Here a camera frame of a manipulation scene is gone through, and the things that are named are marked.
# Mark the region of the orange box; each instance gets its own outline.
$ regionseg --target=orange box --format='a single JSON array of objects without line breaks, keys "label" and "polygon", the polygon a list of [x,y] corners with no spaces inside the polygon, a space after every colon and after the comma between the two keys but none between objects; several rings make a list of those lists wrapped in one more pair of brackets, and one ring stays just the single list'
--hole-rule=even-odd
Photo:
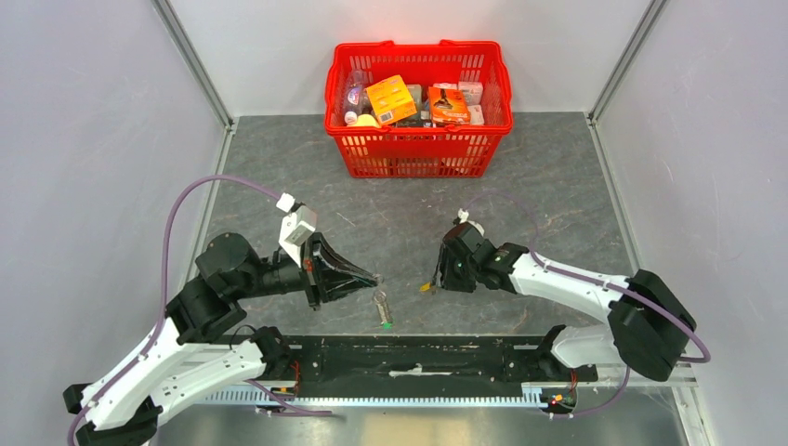
[{"label": "orange box", "polygon": [[432,122],[435,124],[468,124],[470,111],[467,109],[466,99],[460,90],[449,88],[429,88],[429,110],[432,112]]},{"label": "orange box", "polygon": [[391,76],[366,88],[372,110],[381,125],[394,124],[416,114],[416,105],[402,76]]}]

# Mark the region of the red shopping basket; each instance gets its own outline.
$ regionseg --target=red shopping basket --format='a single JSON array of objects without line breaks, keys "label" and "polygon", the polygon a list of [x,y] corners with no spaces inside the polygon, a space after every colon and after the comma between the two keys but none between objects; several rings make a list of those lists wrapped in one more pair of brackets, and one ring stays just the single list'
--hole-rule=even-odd
[{"label": "red shopping basket", "polygon": [[[352,70],[368,84],[395,74],[406,84],[478,81],[485,125],[437,128],[345,126],[341,98]],[[509,74],[495,42],[437,45],[342,44],[325,86],[325,130],[352,177],[481,177],[501,138],[512,130]]]}]

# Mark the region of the transparent bottle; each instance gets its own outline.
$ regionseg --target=transparent bottle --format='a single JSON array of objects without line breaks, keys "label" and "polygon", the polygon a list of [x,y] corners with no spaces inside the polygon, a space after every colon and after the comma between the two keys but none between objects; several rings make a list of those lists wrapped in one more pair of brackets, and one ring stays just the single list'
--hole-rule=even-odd
[{"label": "transparent bottle", "polygon": [[345,87],[342,113],[345,115],[345,124],[354,125],[359,120],[359,115],[364,113],[364,72],[353,70],[348,77]]}]

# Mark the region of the wall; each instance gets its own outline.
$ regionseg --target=wall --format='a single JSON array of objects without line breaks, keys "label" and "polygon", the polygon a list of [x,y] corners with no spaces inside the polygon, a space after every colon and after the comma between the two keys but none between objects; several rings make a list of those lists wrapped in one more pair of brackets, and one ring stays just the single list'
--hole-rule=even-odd
[{"label": "wall", "polygon": [[235,115],[324,113],[334,47],[496,40],[517,112],[587,111],[648,0],[172,0]]},{"label": "wall", "polygon": [[720,445],[783,444],[785,2],[669,2],[602,117],[645,268],[694,313]]},{"label": "wall", "polygon": [[152,327],[166,214],[223,129],[145,0],[3,2],[0,85],[2,443],[65,444],[60,393]]}]

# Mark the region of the screw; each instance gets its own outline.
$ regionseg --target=screw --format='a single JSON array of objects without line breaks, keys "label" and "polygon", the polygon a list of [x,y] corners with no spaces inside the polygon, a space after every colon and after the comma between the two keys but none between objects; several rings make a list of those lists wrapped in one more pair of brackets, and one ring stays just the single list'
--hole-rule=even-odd
[{"label": "screw", "polygon": [[377,313],[380,315],[380,323],[384,326],[390,327],[394,321],[391,319],[391,310],[388,309],[388,302],[386,301],[386,293],[375,290],[372,301],[377,306]]}]

